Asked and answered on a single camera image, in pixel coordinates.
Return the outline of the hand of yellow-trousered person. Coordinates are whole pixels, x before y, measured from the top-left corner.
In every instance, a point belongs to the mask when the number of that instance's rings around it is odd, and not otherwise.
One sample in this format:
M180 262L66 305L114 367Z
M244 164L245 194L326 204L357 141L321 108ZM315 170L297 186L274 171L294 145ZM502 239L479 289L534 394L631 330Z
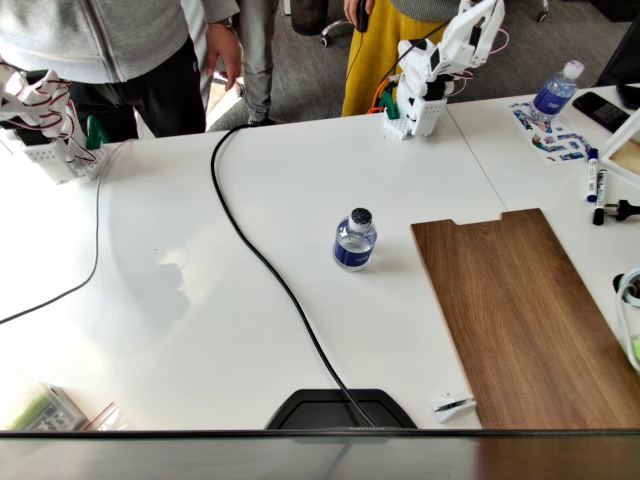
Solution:
M346 18L358 32L364 33L367 30L369 17L374 4L374 0L344 1L344 13Z

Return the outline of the hand of hoodie person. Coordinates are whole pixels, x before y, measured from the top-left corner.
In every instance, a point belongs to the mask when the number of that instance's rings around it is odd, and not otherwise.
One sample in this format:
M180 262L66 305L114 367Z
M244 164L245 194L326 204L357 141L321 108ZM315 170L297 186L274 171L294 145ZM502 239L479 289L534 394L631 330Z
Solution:
M221 60L225 70L220 75L226 80L225 90L233 88L241 75L242 51L234 31L222 24L208 24L206 27L206 72L213 76L217 62Z

